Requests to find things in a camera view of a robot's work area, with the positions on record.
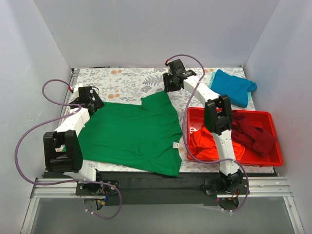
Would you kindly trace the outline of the green t-shirt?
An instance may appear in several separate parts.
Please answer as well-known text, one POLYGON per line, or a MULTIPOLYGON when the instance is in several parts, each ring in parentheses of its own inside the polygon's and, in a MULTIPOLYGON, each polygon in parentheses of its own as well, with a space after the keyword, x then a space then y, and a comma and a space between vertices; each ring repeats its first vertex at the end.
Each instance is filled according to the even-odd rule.
POLYGON ((168 94, 158 92, 140 105, 105 103, 81 130, 83 159, 178 176, 181 158, 174 147, 182 137, 168 94))

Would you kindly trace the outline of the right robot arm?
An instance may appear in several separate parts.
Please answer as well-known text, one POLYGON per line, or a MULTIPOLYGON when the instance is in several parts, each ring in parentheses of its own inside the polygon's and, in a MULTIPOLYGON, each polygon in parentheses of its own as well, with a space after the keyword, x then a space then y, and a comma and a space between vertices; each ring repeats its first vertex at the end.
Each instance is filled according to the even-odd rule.
POLYGON ((218 152, 220 179, 217 191, 234 192, 243 182, 231 137, 233 114, 230 98, 212 91, 193 70, 187 70, 180 59, 165 61, 167 73, 162 75, 164 91, 184 89, 204 106, 204 125, 212 134, 218 152))

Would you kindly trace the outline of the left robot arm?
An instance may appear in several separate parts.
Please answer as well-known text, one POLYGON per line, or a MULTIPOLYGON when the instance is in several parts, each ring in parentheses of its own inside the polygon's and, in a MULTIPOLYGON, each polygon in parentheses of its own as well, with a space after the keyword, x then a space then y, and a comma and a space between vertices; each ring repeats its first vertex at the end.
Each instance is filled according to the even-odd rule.
POLYGON ((46 170, 62 173, 82 181, 96 181, 97 171, 83 160, 78 136, 96 111, 104 107, 95 88, 77 84, 75 99, 70 103, 70 114, 52 132, 43 136, 46 170))

